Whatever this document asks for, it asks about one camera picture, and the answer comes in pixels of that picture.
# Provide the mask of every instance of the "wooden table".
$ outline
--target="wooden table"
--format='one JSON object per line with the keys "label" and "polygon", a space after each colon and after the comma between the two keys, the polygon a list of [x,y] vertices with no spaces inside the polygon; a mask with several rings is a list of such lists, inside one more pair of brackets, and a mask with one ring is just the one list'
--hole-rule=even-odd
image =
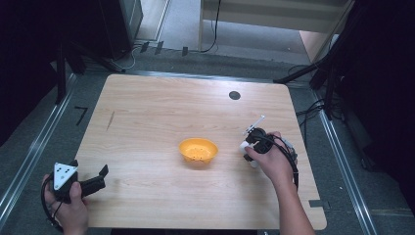
{"label": "wooden table", "polygon": [[[262,114],[259,127],[295,145],[302,205],[324,229],[323,209],[309,204],[319,195],[286,86],[139,75],[108,77],[76,156],[80,180],[110,169],[107,187],[88,196],[90,226],[278,228],[270,180],[239,152],[242,132]],[[217,145],[209,164],[183,160],[179,143],[191,137]]]}

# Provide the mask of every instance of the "orange bowl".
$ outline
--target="orange bowl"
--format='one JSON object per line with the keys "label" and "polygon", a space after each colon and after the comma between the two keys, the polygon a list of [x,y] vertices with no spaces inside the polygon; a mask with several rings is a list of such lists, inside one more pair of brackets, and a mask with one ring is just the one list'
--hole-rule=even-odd
{"label": "orange bowl", "polygon": [[210,163],[218,152],[217,146],[204,138],[185,139],[180,143],[179,150],[186,162],[202,161],[206,164]]}

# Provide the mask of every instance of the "gray floor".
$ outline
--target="gray floor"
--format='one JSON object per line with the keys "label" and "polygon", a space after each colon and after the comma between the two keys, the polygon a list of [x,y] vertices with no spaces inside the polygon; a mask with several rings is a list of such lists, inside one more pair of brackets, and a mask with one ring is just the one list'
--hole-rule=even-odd
{"label": "gray floor", "polygon": [[[199,43],[200,1],[172,0],[166,15],[159,41],[163,47],[197,50]],[[203,22],[202,49],[214,41],[215,22]],[[297,30],[218,22],[216,45],[208,52],[231,56],[290,64],[309,64],[305,48]]]}
{"label": "gray floor", "polygon": [[141,0],[144,13],[137,38],[140,40],[159,40],[161,28],[167,13],[169,0]]}
{"label": "gray floor", "polygon": [[[172,72],[164,75],[203,74],[222,76],[222,79],[227,79],[223,76],[231,76],[240,77],[239,79],[244,81],[271,82],[272,78],[284,77],[291,67],[304,64],[307,61],[307,56],[303,48],[301,49],[300,39],[293,37],[290,40],[292,40],[290,43],[297,45],[290,47],[292,51],[296,51],[291,55],[287,55],[288,52],[285,50],[284,43],[288,40],[275,40],[274,46],[280,55],[279,60],[270,60],[265,56],[264,60],[238,56],[237,50],[233,52],[230,50],[232,53],[226,54],[226,56],[217,53],[216,55],[191,53],[185,57],[182,57],[180,50],[169,50],[168,48],[161,50],[158,55],[155,55],[155,48],[149,48],[144,53],[136,50],[134,52],[136,63],[127,70],[127,73]],[[76,155],[106,77],[110,74],[100,65],[88,59],[85,61],[88,70],[84,75],[77,76],[68,106],[4,224],[1,234],[58,234],[45,222],[45,215],[40,207],[40,181],[43,174],[52,170],[54,162],[66,163]],[[129,67],[133,61],[131,57],[126,56],[117,63]],[[306,110],[314,101],[313,91],[307,86],[309,80],[310,75],[305,75],[288,85],[296,111]],[[9,141],[0,147],[1,168],[4,172],[4,176],[0,178],[0,192],[2,194],[7,190],[26,157],[32,140],[40,132],[43,123],[54,109],[55,97],[56,90],[52,90],[24,120]],[[76,123],[79,121],[81,111],[75,109],[75,106],[88,108],[80,125],[76,125]],[[334,120],[333,125],[336,127],[348,163],[379,234],[415,234],[414,216],[401,196],[396,182],[382,172],[369,172],[363,169],[360,165],[358,151],[355,149],[346,125],[339,120]],[[317,231],[317,234],[363,234],[319,116],[307,123],[307,146],[320,198],[326,203],[325,214],[328,226],[322,231]],[[277,231],[258,231],[258,234],[265,232],[277,234]],[[109,233],[110,229],[91,229],[89,232],[89,234]]]}

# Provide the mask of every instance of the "cable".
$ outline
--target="cable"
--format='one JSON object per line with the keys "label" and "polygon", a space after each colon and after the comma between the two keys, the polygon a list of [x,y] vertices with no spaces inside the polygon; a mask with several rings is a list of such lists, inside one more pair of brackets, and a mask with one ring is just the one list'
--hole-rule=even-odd
{"label": "cable", "polygon": [[[216,34],[216,32],[214,31],[214,28],[213,28],[213,21],[210,21],[210,28],[211,28],[211,32],[213,34]],[[215,54],[219,50],[219,46],[217,45],[217,43],[214,43],[214,44],[216,45],[216,51],[214,51],[213,54]]]}
{"label": "cable", "polygon": [[47,177],[46,179],[45,179],[45,181],[43,182],[43,184],[42,184],[42,190],[41,190],[41,192],[40,192],[40,200],[41,200],[41,202],[42,202],[42,208],[43,208],[43,210],[45,211],[45,213],[46,213],[46,216],[47,216],[47,220],[50,222],[50,224],[53,226],[53,227],[55,227],[58,231],[60,231],[60,232],[64,232],[64,229],[62,228],[62,226],[59,224],[59,222],[55,219],[55,215],[56,215],[56,212],[58,211],[58,210],[56,210],[55,211],[55,213],[54,213],[54,215],[52,216],[50,213],[49,213],[49,210],[48,210],[48,207],[46,206],[46,200],[45,200],[45,189],[46,189],[46,185],[52,180],[52,178],[53,178],[53,173],[51,173],[51,174],[49,174],[49,177]]}
{"label": "cable", "polygon": [[132,57],[132,59],[133,59],[133,63],[132,63],[132,65],[131,65],[130,67],[122,67],[122,66],[120,66],[119,64],[117,64],[114,60],[111,60],[111,62],[112,62],[115,66],[117,66],[118,68],[123,69],[123,70],[129,70],[129,69],[133,68],[133,67],[135,66],[135,56],[134,56],[134,51],[135,51],[135,50],[137,50],[138,48],[140,48],[140,46],[138,46],[138,47],[134,48],[134,49],[131,51],[131,57]]}
{"label": "cable", "polygon": [[207,50],[201,51],[201,53],[205,53],[205,52],[210,51],[210,49],[214,46],[214,44],[216,44],[216,38],[217,38],[217,20],[219,19],[219,11],[220,11],[220,3],[221,2],[222,1],[219,0],[219,3],[217,4],[216,23],[214,24],[214,40],[213,40],[213,43],[211,44],[211,46]]}
{"label": "cable", "polygon": [[288,69],[288,71],[287,71],[287,75],[290,75],[290,72],[291,72],[293,69],[298,68],[298,67],[307,67],[307,65],[297,65],[297,66],[293,66],[293,67],[291,67],[291,68],[289,68],[289,69]]}
{"label": "cable", "polygon": [[320,111],[320,110],[324,109],[324,105],[320,105],[320,106],[317,106],[317,107],[313,108],[317,103],[319,103],[321,101],[323,101],[323,99],[320,99],[320,100],[312,103],[312,105],[305,112],[296,113],[297,116],[305,115],[304,121],[300,124],[300,126],[302,124],[304,125],[303,139],[304,139],[305,148],[307,148],[307,120],[308,120],[308,114],[311,111],[314,111],[314,110],[319,110]]}

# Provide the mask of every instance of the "hand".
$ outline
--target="hand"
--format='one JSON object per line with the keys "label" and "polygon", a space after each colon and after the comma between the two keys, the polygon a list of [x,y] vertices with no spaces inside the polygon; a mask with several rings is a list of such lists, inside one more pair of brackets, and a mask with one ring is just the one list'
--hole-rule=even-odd
{"label": "hand", "polygon": [[48,183],[45,188],[46,205],[50,208],[52,216],[58,210],[56,218],[64,228],[64,234],[86,234],[86,230],[88,229],[88,210],[85,202],[81,199],[82,189],[79,182],[72,183],[70,187],[70,204],[57,202],[54,194],[49,189]]}
{"label": "hand", "polygon": [[[281,138],[281,133],[278,131],[268,133]],[[285,146],[279,139],[274,139],[275,143],[280,146]],[[293,169],[290,166],[287,158],[277,146],[272,146],[266,154],[259,154],[253,148],[246,147],[245,151],[248,155],[257,161],[263,172],[271,179],[274,184],[293,183]]]}

